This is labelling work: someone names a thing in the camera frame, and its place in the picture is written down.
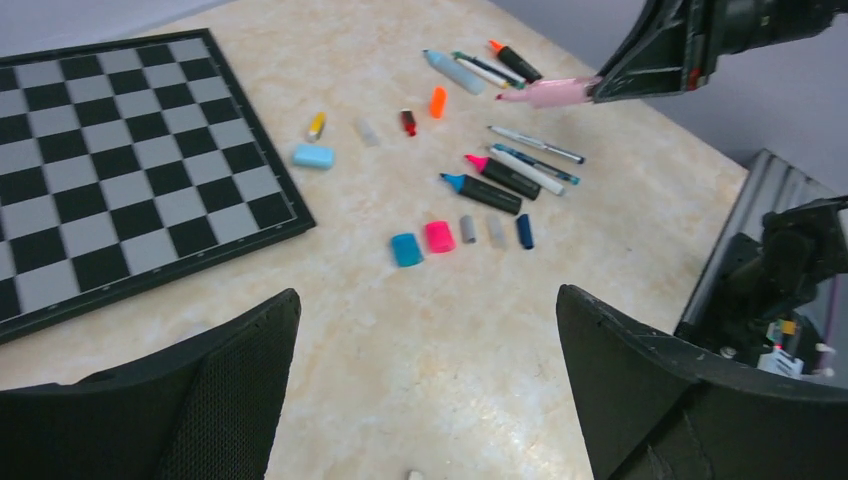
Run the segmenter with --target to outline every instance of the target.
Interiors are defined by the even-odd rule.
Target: highlighter
[[[456,63],[451,57],[435,50],[424,50],[424,57],[431,67],[450,78],[457,85],[474,95],[483,93],[486,84],[479,77]]]
[[[492,48],[495,49],[495,54],[497,55],[498,60],[503,62],[503,64],[507,67],[511,68],[513,72],[524,77],[524,79],[527,80],[527,83],[533,83],[536,80],[542,79],[542,74],[533,68],[533,65],[527,63],[527,60],[521,58],[521,55],[515,53],[515,50],[505,45],[501,45],[494,40],[489,40],[489,44],[491,44]]]

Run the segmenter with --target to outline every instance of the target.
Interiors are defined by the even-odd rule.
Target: checkered board
[[[0,343],[313,226],[208,30],[0,59]]]

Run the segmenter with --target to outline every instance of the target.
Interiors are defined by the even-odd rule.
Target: orange object
[[[433,118],[442,118],[445,113],[445,103],[448,101],[448,92],[442,87],[433,89],[433,99],[430,100],[430,115]]]
[[[503,45],[501,45],[500,43],[498,43],[494,40],[489,40],[489,45],[491,45],[492,48],[495,49],[495,53],[498,53],[503,49]]]

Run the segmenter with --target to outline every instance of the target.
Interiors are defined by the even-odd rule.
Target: pink marker tip
[[[465,158],[474,165],[474,168],[477,169],[477,172],[482,172],[484,168],[486,168],[486,164],[489,163],[489,159],[487,157],[478,157],[477,155],[466,155]]]

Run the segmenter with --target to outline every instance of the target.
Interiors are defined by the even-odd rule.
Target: white wall
[[[492,0],[594,68],[630,31],[643,1]],[[650,103],[731,158],[769,148],[848,193],[848,16],[806,40],[722,57],[710,85]]]
[[[0,0],[0,57],[123,38],[228,0]]]

